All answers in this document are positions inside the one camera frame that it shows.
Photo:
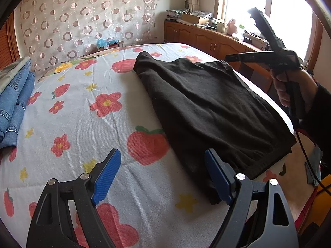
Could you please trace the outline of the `right forearm black sleeve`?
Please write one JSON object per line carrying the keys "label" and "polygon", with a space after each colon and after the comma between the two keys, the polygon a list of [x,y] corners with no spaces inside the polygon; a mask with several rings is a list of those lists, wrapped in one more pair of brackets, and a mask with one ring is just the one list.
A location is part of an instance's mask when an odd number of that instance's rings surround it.
{"label": "right forearm black sleeve", "polygon": [[306,114],[300,127],[323,152],[322,161],[330,168],[330,92],[314,80],[300,80]]}

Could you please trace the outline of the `person's right hand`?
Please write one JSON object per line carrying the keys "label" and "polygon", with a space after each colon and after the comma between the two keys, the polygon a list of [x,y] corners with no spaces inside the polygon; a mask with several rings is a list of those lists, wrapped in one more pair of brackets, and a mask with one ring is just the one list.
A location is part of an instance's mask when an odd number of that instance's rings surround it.
{"label": "person's right hand", "polygon": [[318,91],[317,83],[310,74],[303,69],[287,70],[282,73],[276,73],[271,69],[270,75],[281,104],[291,107],[292,99],[301,97],[305,112],[308,113]]}

